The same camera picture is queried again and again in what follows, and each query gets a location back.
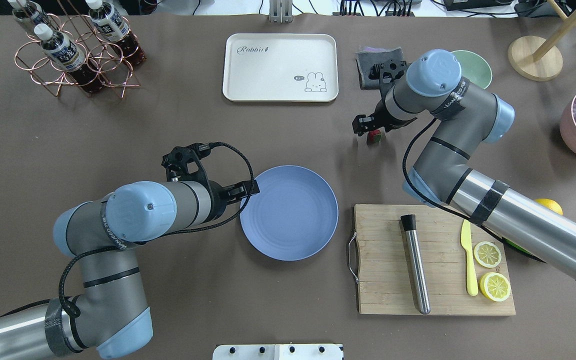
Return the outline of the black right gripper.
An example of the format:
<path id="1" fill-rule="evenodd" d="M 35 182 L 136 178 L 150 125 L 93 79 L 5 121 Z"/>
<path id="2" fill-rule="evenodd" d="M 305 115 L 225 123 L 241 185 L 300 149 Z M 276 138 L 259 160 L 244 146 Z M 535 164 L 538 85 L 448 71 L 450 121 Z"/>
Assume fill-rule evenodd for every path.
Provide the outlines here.
<path id="1" fill-rule="evenodd" d="M 401 107 L 395 98 L 386 97 L 375 105 L 371 115 L 359 114 L 352 121 L 352 130 L 358 137 L 366 134 L 368 139 L 381 139 L 384 128 L 386 132 L 405 127 L 405 120 L 399 118 L 402 114 Z"/>

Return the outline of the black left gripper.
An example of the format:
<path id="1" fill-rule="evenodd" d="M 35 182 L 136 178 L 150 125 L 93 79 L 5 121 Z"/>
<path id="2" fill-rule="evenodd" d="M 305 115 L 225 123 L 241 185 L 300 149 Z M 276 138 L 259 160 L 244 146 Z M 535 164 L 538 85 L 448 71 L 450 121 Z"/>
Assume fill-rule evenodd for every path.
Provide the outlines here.
<path id="1" fill-rule="evenodd" d="M 214 221 L 224 214 L 228 205 L 237 203 L 247 196 L 260 192 L 256 180 L 243 180 L 230 186 L 223 187 L 215 181 L 208 181 L 210 189 L 210 212 L 206 221 Z"/>

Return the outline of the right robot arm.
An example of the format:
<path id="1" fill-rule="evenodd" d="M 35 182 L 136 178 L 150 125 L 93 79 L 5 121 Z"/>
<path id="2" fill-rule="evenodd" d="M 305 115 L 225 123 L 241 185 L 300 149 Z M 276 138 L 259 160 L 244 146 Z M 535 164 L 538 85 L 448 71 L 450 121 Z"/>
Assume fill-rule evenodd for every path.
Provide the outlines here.
<path id="1" fill-rule="evenodd" d="M 428 111 L 439 120 L 410 171 L 408 192 L 429 205 L 448 205 L 576 280 L 576 223 L 467 165 L 482 142 L 498 141 L 515 110 L 462 75 L 455 55 L 429 50 L 389 83 L 373 114 L 355 117 L 361 136 L 409 125 Z"/>

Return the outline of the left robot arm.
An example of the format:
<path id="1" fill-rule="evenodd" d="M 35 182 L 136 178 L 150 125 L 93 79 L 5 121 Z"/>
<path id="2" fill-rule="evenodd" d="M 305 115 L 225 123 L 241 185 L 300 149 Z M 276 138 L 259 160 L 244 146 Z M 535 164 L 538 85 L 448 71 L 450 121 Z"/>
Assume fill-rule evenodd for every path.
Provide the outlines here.
<path id="1" fill-rule="evenodd" d="M 153 321 L 137 248 L 217 219 L 258 190 L 245 181 L 224 187 L 220 199 L 198 181 L 139 181 L 67 210 L 54 224 L 54 243 L 80 264 L 84 292 L 0 317 L 0 360 L 57 359 L 89 348 L 108 360 L 140 350 Z"/>

